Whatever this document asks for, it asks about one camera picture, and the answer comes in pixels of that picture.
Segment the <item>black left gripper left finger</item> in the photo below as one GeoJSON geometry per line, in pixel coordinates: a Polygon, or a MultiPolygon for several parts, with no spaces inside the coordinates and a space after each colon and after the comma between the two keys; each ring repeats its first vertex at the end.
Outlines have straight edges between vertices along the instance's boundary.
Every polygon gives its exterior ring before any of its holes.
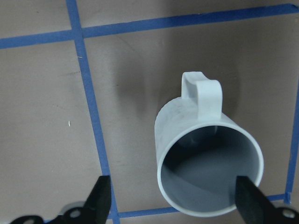
{"type": "Polygon", "coordinates": [[[50,224],[104,224],[111,208],[111,178],[102,175],[96,181],[83,206],[68,209],[50,224]]]}

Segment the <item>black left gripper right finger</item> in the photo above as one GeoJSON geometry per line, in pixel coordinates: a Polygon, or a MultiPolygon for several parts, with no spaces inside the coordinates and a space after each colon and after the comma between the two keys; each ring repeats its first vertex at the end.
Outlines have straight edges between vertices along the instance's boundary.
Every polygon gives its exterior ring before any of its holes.
{"type": "Polygon", "coordinates": [[[297,224],[299,212],[285,203],[271,202],[247,176],[237,176],[235,205],[247,224],[297,224]]]}

